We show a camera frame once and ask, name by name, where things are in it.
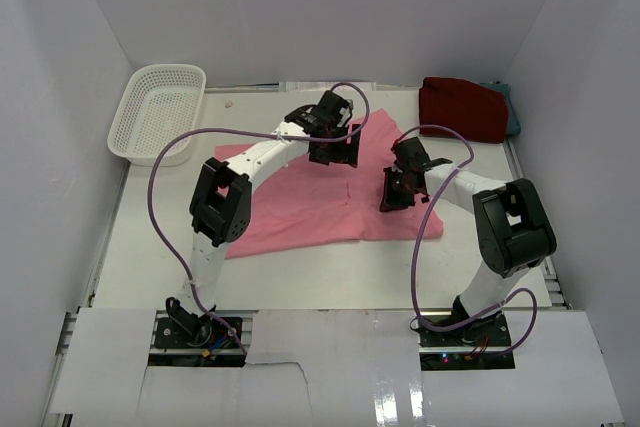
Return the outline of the pink t shirt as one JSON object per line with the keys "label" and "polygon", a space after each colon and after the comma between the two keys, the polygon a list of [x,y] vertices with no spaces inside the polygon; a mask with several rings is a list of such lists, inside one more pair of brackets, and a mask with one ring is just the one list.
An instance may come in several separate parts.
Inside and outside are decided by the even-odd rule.
{"label": "pink t shirt", "polygon": [[310,162],[305,156],[270,176],[252,194],[247,231],[231,244],[229,259],[346,241],[413,240],[428,205],[379,211],[383,169],[394,160],[401,134],[384,110],[362,131],[358,166]]}

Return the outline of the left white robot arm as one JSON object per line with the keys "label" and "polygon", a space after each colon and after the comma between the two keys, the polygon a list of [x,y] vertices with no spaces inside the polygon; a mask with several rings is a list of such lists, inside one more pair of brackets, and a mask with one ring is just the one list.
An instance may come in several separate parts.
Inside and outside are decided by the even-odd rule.
{"label": "left white robot arm", "polygon": [[180,294],[165,308],[188,345],[204,346],[238,332],[211,318],[215,291],[229,247],[247,231],[258,187],[291,161],[357,166],[360,130],[353,103],[333,89],[315,104],[298,107],[262,141],[226,160],[214,157],[200,171],[189,205],[193,243]]}

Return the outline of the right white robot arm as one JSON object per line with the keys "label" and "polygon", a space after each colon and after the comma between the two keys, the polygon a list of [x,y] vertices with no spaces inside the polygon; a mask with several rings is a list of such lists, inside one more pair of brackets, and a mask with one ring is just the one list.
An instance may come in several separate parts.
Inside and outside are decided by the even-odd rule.
{"label": "right white robot arm", "polygon": [[[557,239],[534,184],[525,178],[509,182],[477,175],[466,169],[474,158],[460,165],[432,158],[415,137],[398,140],[392,148],[395,161],[384,170],[380,211],[405,210],[420,195],[426,211],[418,227],[410,271],[411,302],[418,332],[447,334],[472,346],[488,332],[486,318],[497,314],[521,292],[516,284],[557,249]],[[419,251],[436,203],[445,200],[473,215],[481,263],[466,289],[453,301],[450,315],[432,321],[420,313],[417,294]]]}

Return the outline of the papers at back edge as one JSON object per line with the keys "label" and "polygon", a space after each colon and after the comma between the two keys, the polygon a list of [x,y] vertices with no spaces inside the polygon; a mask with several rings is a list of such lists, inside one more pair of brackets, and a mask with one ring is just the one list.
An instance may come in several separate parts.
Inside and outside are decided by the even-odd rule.
{"label": "papers at back edge", "polygon": [[[305,91],[325,91],[338,84],[339,89],[345,89],[345,81],[329,81],[329,82],[315,82],[315,81],[282,81],[278,85],[279,92],[305,92]],[[376,82],[356,82],[348,81],[348,84],[353,84],[364,92],[376,91]]]}

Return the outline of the folded dark red t shirt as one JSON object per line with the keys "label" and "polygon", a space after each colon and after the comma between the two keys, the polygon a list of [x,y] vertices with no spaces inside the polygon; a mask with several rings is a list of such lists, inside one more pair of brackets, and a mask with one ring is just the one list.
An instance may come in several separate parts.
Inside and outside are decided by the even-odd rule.
{"label": "folded dark red t shirt", "polygon": [[502,143],[509,111],[504,96],[456,78],[426,77],[419,89],[420,125],[452,129],[468,141]]}

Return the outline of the folded teal t shirt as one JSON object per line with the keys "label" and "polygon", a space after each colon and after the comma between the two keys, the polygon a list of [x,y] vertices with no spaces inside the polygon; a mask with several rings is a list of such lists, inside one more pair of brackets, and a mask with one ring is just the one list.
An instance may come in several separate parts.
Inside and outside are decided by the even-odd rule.
{"label": "folded teal t shirt", "polygon": [[481,86],[484,88],[490,89],[492,91],[498,92],[502,95],[507,107],[507,112],[508,112],[506,136],[507,137],[518,136],[521,132],[521,125],[518,121],[515,109],[511,102],[510,85],[503,82],[485,82],[485,83],[481,83]]}

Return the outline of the white paper sheet front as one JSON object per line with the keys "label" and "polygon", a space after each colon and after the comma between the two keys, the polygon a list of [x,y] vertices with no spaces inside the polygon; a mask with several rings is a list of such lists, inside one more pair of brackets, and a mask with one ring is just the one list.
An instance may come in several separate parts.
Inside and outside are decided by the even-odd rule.
{"label": "white paper sheet front", "polygon": [[624,418],[587,316],[540,314],[505,370],[428,372],[406,312],[263,310],[240,368],[147,361],[147,309],[84,309],[50,411],[76,426],[602,426]]}

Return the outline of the white plastic mesh basket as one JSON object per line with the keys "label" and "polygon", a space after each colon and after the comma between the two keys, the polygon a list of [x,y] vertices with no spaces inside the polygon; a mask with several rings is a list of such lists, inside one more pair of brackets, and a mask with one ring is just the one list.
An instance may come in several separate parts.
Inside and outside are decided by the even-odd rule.
{"label": "white plastic mesh basket", "polygon": [[151,166],[166,145],[200,121],[205,72],[188,64],[153,64],[129,79],[112,121],[112,154]]}

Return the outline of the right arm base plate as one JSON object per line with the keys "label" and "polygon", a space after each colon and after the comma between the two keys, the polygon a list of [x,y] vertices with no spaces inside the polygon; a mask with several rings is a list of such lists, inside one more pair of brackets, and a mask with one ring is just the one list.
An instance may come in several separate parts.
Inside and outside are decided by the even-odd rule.
{"label": "right arm base plate", "polygon": [[416,319],[410,329],[419,336],[420,367],[423,372],[461,372],[513,370],[511,335],[502,312],[459,331],[432,332],[420,327]]}

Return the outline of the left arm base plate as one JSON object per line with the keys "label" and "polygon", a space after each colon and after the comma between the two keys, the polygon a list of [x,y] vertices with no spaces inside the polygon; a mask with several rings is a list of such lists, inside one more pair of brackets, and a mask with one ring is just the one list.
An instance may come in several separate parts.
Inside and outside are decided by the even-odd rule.
{"label": "left arm base plate", "polygon": [[233,335],[220,324],[204,326],[193,340],[169,317],[157,321],[148,357],[153,367],[240,368],[246,355]]}

